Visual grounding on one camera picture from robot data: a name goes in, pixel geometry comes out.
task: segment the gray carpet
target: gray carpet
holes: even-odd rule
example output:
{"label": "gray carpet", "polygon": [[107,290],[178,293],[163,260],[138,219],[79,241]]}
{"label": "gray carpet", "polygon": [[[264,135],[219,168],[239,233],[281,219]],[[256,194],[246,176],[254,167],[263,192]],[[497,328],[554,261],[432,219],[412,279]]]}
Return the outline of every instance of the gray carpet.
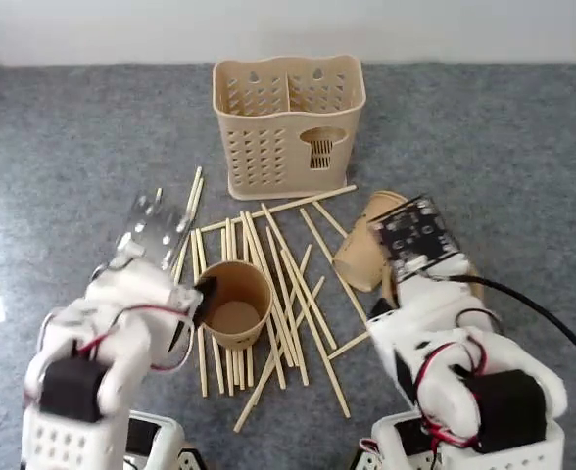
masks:
{"label": "gray carpet", "polygon": [[[576,332],[576,66],[367,66],[364,73],[368,102],[349,173],[360,190],[327,208],[350,227],[373,190],[428,191],[482,273],[550,307]],[[202,165],[200,223],[255,206],[225,191],[210,92],[209,66],[0,70],[7,316],[0,322],[0,469],[18,468],[22,379],[40,321],[82,293],[136,191],[161,185],[184,201]],[[299,255],[313,243],[296,212],[278,220]],[[338,235],[317,214],[314,220],[335,249]],[[207,244],[215,260],[216,238]],[[320,274],[327,275],[322,309],[344,344],[360,322],[316,248],[308,277]],[[361,300],[370,306],[374,297]],[[534,312],[499,294],[487,302],[511,337],[566,382],[565,468],[576,469],[576,351]],[[364,342],[334,362],[353,414],[343,418],[310,335],[304,338],[312,384],[302,387],[294,369],[286,391],[272,380],[240,435],[231,429],[249,392],[220,397],[211,374],[202,399],[196,356],[175,376],[146,380],[136,407],[182,423],[215,468],[346,468],[371,424],[405,406]]]}

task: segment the circuit board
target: circuit board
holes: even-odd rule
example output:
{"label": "circuit board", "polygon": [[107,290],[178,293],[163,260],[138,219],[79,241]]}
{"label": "circuit board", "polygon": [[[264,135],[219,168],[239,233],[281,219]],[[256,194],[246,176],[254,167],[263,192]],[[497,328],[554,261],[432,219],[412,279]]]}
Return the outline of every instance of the circuit board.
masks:
{"label": "circuit board", "polygon": [[426,195],[375,217],[368,225],[393,267],[397,282],[460,252],[436,204]]}

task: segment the paper cup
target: paper cup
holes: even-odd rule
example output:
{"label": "paper cup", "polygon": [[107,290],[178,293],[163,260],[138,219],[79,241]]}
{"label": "paper cup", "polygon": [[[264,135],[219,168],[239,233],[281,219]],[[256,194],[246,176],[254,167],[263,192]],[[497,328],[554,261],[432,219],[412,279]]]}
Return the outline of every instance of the paper cup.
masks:
{"label": "paper cup", "polygon": [[406,198],[392,191],[377,191],[370,197],[352,232],[334,257],[336,271],[349,285],[370,292],[382,281],[386,259],[367,223],[406,201]]}
{"label": "paper cup", "polygon": [[269,281],[243,261],[220,262],[201,277],[216,278],[216,293],[204,320],[206,328],[224,348],[247,349],[258,340],[270,315]]}

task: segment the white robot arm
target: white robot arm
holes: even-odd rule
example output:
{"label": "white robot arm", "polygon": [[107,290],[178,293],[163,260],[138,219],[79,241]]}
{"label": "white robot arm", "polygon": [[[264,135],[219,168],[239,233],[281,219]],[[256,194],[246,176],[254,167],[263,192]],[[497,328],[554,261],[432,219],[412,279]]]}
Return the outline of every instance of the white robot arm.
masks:
{"label": "white robot arm", "polygon": [[[84,296],[42,324],[24,378],[26,470],[122,470],[140,382],[151,369],[176,370],[191,351],[215,286],[209,280],[186,289],[169,275],[187,236],[186,215],[141,196],[128,226],[114,259],[95,271]],[[165,423],[182,441],[178,425]],[[163,456],[179,451],[160,450]],[[175,461],[143,468],[178,470]]]}
{"label": "white robot arm", "polygon": [[469,262],[433,201],[421,196],[371,228],[393,266],[398,305],[381,300],[367,328],[412,409],[373,426],[383,469],[562,468],[554,420],[567,408],[564,384],[494,332],[497,316],[467,284],[443,280]]}

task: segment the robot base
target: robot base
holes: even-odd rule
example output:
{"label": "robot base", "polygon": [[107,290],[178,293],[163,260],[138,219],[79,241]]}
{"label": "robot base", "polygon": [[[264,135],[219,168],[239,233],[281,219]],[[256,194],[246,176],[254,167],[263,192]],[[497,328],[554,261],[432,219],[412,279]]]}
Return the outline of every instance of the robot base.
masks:
{"label": "robot base", "polygon": [[[201,455],[185,442],[183,429],[176,421],[154,414],[131,411],[130,419],[136,424],[129,427],[124,470],[206,470]],[[150,439],[146,451],[132,444],[133,429],[153,429],[154,436],[138,436],[140,442]]]}
{"label": "robot base", "polygon": [[[419,451],[414,455],[406,455],[404,445],[408,446],[408,436],[400,436],[400,430],[408,429],[403,423],[419,419],[415,411],[387,416],[377,421],[372,428],[372,437],[377,441],[383,461],[381,464],[363,454],[357,470],[426,470],[432,462],[432,451]],[[441,445],[435,469],[439,470],[561,470],[564,450],[564,432],[554,421],[548,424],[546,439],[529,446],[512,448],[501,452],[480,454],[470,448],[457,448]]]}

